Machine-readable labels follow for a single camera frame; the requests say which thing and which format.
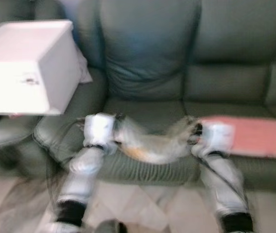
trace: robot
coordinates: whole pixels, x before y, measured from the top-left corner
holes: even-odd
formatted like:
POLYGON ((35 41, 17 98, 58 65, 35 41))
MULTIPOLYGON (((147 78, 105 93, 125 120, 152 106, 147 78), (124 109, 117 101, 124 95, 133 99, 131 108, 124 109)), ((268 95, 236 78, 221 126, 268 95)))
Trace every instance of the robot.
POLYGON ((188 117, 165 136, 156 136, 147 134, 124 115, 100 113, 86 116, 82 129, 84 147, 70 162, 69 175, 56 202, 58 213, 44 233, 80 232, 103 159, 113 156, 117 149, 154 164, 194 156, 201 164, 201 178, 223 233, 254 232, 243 176, 227 156, 234 134, 230 126, 220 122, 202 124, 188 117))

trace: pink mat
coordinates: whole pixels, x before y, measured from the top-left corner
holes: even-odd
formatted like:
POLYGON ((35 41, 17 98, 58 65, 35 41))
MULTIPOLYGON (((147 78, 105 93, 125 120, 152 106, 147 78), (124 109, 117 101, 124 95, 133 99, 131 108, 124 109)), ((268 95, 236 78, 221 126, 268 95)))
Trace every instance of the pink mat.
POLYGON ((276 158, 276 120, 264 118, 242 118, 210 116, 202 122, 222 122, 234 126, 235 135, 232 154, 276 158))

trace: white box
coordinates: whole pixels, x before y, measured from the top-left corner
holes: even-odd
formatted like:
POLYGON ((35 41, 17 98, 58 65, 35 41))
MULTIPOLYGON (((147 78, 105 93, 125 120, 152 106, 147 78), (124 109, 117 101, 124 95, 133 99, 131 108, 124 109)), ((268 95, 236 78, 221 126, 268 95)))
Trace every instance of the white box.
POLYGON ((0 114, 64 113, 81 78, 69 20, 0 24, 0 114))

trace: floor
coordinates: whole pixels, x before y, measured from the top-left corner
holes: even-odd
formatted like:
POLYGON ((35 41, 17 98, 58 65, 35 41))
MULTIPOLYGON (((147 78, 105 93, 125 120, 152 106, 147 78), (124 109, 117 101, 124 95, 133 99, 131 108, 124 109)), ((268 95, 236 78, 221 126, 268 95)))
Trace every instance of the floor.
MULTIPOLYGON (((53 216, 46 185, 45 180, 0 177, 0 233, 41 231, 53 216)), ((250 193, 249 197, 256 210, 257 232, 275 233, 276 194, 250 193)), ((205 200, 204 190, 198 188, 98 182, 83 233, 112 218, 126 223, 129 233, 218 233, 205 200)))

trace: couch backrest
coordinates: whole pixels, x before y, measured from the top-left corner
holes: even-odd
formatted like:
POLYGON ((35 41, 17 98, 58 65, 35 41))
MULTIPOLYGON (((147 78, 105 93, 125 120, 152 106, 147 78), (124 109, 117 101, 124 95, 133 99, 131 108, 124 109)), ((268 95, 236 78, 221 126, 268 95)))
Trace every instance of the couch backrest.
POLYGON ((113 96, 276 104, 276 0, 82 0, 77 30, 113 96))
POLYGON ((0 0, 0 23, 64 17, 64 9, 57 0, 0 0))

